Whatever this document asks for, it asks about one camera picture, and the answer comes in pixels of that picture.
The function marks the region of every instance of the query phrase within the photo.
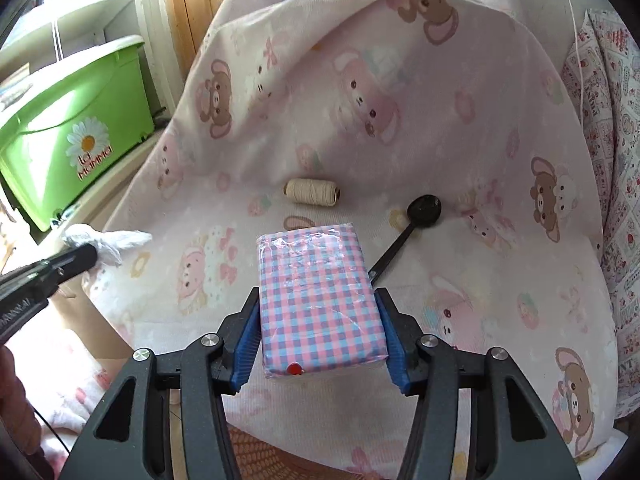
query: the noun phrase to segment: spoon handle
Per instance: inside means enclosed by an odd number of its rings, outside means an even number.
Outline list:
[[[369,271],[369,279],[371,280],[371,285],[373,286],[380,274],[386,269],[388,264],[391,263],[391,260],[394,259],[400,248],[406,242],[406,239],[414,232],[414,225],[409,224],[404,231],[400,233],[400,236],[396,238],[396,241],[391,244],[391,246],[385,251],[385,253],[380,256],[380,259],[376,261],[376,263],[371,267]]]

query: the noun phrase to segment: pink and blue gingham wrapping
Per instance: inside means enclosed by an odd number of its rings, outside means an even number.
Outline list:
[[[267,376],[384,360],[385,332],[352,224],[257,239]]]

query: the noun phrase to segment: blue gripper pad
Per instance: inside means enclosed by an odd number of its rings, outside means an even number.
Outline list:
[[[249,380],[251,368],[254,367],[255,355],[258,352],[258,346],[260,346],[260,336],[260,306],[258,300],[251,310],[234,354],[234,372],[229,382],[236,392],[239,392],[242,385]]]
[[[403,395],[406,395],[409,392],[410,386],[409,375],[406,372],[405,366],[406,353],[378,293],[375,294],[375,297],[378,310],[380,311],[382,326],[385,329],[386,351],[389,354],[389,358],[386,360],[386,368],[389,370],[393,384],[400,388],[400,392]]]

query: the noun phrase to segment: daisy sticker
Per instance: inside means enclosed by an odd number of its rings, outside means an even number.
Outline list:
[[[82,180],[112,153],[109,130],[96,117],[87,117],[74,124],[73,132],[66,136],[71,147],[66,150],[69,163],[78,170],[78,178]]]

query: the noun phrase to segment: metal screw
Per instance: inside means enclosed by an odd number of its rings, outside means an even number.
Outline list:
[[[200,342],[203,346],[215,346],[220,343],[220,336],[218,334],[205,334]]]
[[[491,348],[491,357],[494,359],[498,359],[498,361],[504,361],[507,357],[509,357],[509,353],[499,346],[494,346]]]
[[[138,348],[135,352],[133,352],[133,360],[134,361],[146,361],[149,359],[151,355],[151,350],[149,348]]]
[[[420,344],[427,348],[438,346],[438,338],[431,334],[425,334],[420,338]]]

